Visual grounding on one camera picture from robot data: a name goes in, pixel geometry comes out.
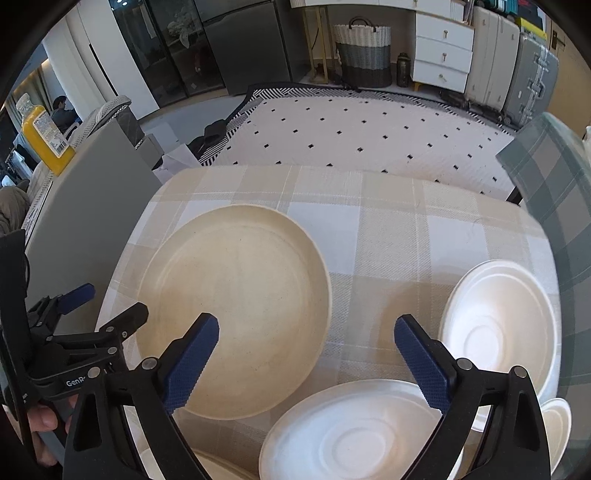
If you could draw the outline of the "person left hand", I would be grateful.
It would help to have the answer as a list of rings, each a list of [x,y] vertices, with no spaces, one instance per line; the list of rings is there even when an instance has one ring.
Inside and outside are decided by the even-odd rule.
[[[54,431],[59,422],[64,422],[65,431],[68,432],[71,426],[73,410],[76,407],[78,395],[73,395],[67,399],[70,415],[66,420],[57,415],[54,410],[46,405],[34,405],[27,411],[29,428],[32,435],[32,441],[37,462],[44,467],[52,467],[57,464],[57,459],[51,453],[48,446],[40,438],[40,433]]]

